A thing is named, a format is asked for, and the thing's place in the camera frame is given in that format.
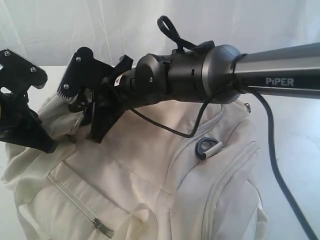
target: white duffel bag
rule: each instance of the white duffel bag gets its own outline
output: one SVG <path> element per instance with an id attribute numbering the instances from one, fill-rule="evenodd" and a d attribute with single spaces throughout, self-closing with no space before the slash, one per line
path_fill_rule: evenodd
<path id="1" fill-rule="evenodd" d="M 200 107 L 138 110 L 189 133 Z M 56 151 L 7 144 L 2 181 L 28 240 L 260 240 L 268 220 L 249 179 L 259 146 L 248 115 L 241 102 L 210 104 L 195 136 L 183 138 L 127 111 L 97 144 L 86 139 L 89 126 L 78 127 L 82 113 L 55 96 L 39 116 Z M 203 138 L 221 147 L 201 160 Z"/>

